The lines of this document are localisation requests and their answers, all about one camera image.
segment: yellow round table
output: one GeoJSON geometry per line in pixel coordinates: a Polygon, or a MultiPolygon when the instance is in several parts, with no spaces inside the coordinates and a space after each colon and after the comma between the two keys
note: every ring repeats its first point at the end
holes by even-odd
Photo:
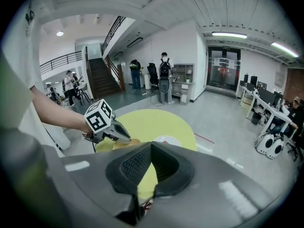
{"type": "MultiPolygon", "coordinates": [[[[126,128],[132,139],[140,142],[179,142],[181,147],[196,151],[195,136],[190,126],[180,117],[162,110],[137,110],[124,114],[117,120],[126,128]]],[[[115,142],[105,138],[96,145],[96,152],[111,151],[115,142]]],[[[148,199],[153,196],[157,185],[156,172],[151,164],[141,183],[138,185],[138,197],[148,199]]]]}

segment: door frame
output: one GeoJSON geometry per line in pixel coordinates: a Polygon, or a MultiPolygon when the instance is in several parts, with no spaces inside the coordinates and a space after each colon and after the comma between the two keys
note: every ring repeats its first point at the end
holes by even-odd
{"type": "MultiPolygon", "coordinates": [[[[210,76],[211,76],[211,60],[212,60],[212,51],[221,51],[222,52],[222,57],[227,60],[227,52],[234,52],[237,54],[237,71],[236,71],[236,78],[235,78],[235,83],[233,87],[233,91],[237,91],[237,86],[238,86],[238,80],[239,80],[239,71],[240,71],[240,60],[241,60],[241,50],[236,49],[236,48],[230,48],[230,49],[223,49],[223,47],[208,47],[208,75],[207,75],[207,85],[212,85],[210,82],[210,76]]],[[[226,68],[227,68],[227,62],[224,63],[223,68],[225,68],[225,72],[221,77],[221,82],[220,85],[221,87],[225,89],[224,81],[225,81],[225,76],[226,76],[226,68]]]]}

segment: white cube with fiducial markers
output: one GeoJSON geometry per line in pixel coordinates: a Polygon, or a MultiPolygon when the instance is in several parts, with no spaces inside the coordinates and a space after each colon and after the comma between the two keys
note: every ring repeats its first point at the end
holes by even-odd
{"type": "Polygon", "coordinates": [[[92,104],[85,113],[85,120],[94,133],[98,133],[111,125],[112,108],[104,100],[92,104]]]}

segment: black trash can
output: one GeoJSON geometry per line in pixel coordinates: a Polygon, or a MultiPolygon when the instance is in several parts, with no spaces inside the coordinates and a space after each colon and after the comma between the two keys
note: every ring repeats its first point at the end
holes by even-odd
{"type": "Polygon", "coordinates": [[[256,113],[254,112],[253,115],[252,115],[252,118],[251,118],[251,122],[254,124],[254,125],[257,125],[258,122],[261,120],[262,116],[260,113],[256,113]]]}

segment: doorway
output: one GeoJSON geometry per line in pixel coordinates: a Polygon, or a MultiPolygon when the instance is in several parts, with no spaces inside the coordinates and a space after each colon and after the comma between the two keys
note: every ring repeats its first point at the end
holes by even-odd
{"type": "Polygon", "coordinates": [[[240,50],[209,47],[207,85],[237,90],[240,70],[240,50]]]}

